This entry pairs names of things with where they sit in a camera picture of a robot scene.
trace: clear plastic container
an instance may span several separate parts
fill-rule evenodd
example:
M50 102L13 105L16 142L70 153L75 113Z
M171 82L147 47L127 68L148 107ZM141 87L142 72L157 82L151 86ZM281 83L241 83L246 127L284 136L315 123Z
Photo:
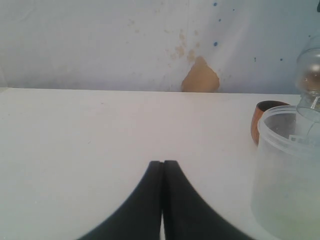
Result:
M260 134L251 209L283 240L320 239L320 124L296 106L267 110Z

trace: table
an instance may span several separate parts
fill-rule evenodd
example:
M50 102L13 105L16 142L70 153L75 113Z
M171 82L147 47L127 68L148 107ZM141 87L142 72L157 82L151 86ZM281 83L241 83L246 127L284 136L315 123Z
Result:
M149 161L177 160L231 224L257 240L276 240L250 211L257 149L250 123L260 101L299 99L4 88L0 239L76 239L125 201Z

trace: white surface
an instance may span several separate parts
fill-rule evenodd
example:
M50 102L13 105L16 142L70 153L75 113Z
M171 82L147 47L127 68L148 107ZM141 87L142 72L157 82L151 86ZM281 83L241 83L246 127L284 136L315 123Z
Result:
M70 240L113 213L149 161L177 160L208 204L274 240L249 203L250 123L296 95L6 89L0 93L0 239Z
M0 87L179 91L193 49L221 92L293 93L318 3L0 0ZM185 54L171 59L181 30Z

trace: container rim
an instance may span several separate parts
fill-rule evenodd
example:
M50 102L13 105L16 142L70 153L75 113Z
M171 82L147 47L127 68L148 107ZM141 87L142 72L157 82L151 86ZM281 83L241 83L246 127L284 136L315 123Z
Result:
M277 133L272 131L265 124L265 120L271 116L278 114L299 114L297 107L294 105L276 106L265 111L258 122L258 132L260 137L266 140L274 147L281 149L282 151L293 154L298 152L299 155L317 153L317 147L308 146L298 142L293 142Z

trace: white wall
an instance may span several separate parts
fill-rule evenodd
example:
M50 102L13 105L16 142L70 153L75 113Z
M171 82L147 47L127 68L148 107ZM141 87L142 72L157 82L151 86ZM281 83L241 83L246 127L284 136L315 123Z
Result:
M318 3L0 0L0 86L179 91L194 50L221 92L293 93ZM179 46L185 54L174 59Z

